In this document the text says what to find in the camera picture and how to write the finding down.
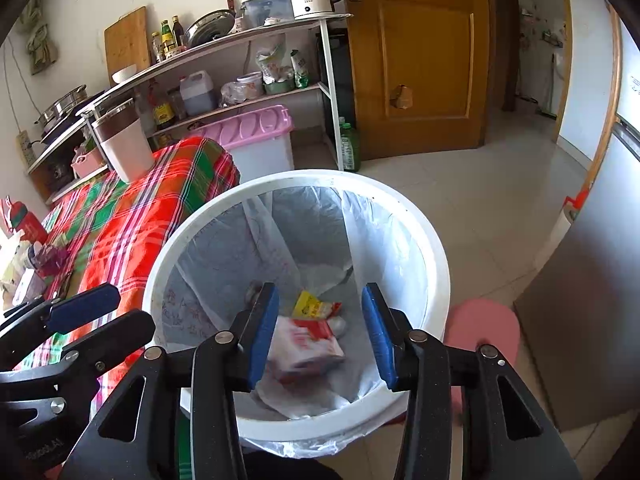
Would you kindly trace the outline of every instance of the white wall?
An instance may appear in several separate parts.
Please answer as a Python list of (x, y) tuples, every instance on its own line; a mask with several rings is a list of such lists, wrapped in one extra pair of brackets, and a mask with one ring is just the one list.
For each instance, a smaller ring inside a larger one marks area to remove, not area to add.
[(604, 124), (613, 66), (613, 42), (605, 0), (570, 0), (572, 59), (560, 136), (593, 160)]
[(558, 105), (564, 82), (554, 70), (553, 94), (551, 94), (552, 54), (562, 56), (564, 48), (554, 47), (542, 40), (542, 32), (551, 30), (564, 43), (564, 0), (518, 0), (520, 8), (534, 16), (520, 17), (520, 31), (526, 40), (520, 41), (520, 94), (533, 97), (540, 106), (551, 113), (558, 113)]
[[(171, 20), (174, 14), (180, 16), (180, 22), (187, 28), (194, 20), (212, 10), (226, 9), (226, 0), (43, 0), (43, 5), (50, 36), (60, 52), (53, 66), (41, 74), (30, 76), (28, 58), (24, 52), (25, 39), (15, 31), (10, 36), (27, 85), (41, 110), (80, 84), (87, 85), (89, 94), (108, 88), (104, 29), (121, 16), (146, 6), (147, 30), (151, 34), (160, 29), (161, 20)], [(38, 114), (24, 91), (10, 50), (7, 54), (7, 74), (20, 126), (28, 130), (31, 139), (39, 139), (40, 133), (33, 125)], [(0, 196), (10, 193), (15, 200), (22, 200), (36, 215), (42, 217), (47, 210), (26, 176), (26, 168), (18, 156), (15, 142), (17, 129), (6, 88), (1, 82), (0, 78)]]

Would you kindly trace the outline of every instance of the door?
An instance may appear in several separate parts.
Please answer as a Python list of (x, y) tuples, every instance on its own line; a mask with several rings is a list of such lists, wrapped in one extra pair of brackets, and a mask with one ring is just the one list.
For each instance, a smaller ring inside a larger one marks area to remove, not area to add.
[[(488, 0), (361, 0), (348, 10), (362, 157), (480, 146)], [(409, 108), (390, 102), (400, 85)]]

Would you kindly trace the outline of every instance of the cutting board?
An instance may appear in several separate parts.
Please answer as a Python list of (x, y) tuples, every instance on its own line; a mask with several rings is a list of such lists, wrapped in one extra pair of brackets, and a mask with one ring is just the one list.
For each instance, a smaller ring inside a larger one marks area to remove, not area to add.
[(104, 31), (104, 51), (110, 85), (116, 86), (111, 75), (135, 64), (138, 72), (151, 66), (146, 36), (146, 7), (140, 7)]

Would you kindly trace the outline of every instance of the pink storage box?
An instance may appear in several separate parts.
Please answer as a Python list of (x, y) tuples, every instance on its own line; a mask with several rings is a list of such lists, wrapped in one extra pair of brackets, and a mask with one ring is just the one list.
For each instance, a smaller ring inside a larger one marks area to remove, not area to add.
[(240, 182), (291, 171), (293, 120), (282, 105), (236, 115), (194, 130), (190, 137), (215, 140), (233, 157)]
[(98, 148), (92, 149), (85, 155), (78, 156), (78, 158), (71, 163), (71, 167), (79, 178), (86, 177), (88, 174), (91, 174), (103, 167), (103, 165), (104, 160)]

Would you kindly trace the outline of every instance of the power strip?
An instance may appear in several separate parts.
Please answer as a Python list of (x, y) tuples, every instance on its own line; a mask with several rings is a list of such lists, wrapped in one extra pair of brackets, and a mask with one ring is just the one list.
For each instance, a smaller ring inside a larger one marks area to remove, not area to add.
[(22, 158), (27, 163), (27, 167), (30, 167), (36, 161), (36, 155), (33, 153), (33, 148), (30, 146), (31, 139), (26, 130), (21, 130), (15, 137), (18, 142), (18, 148), (22, 152)]

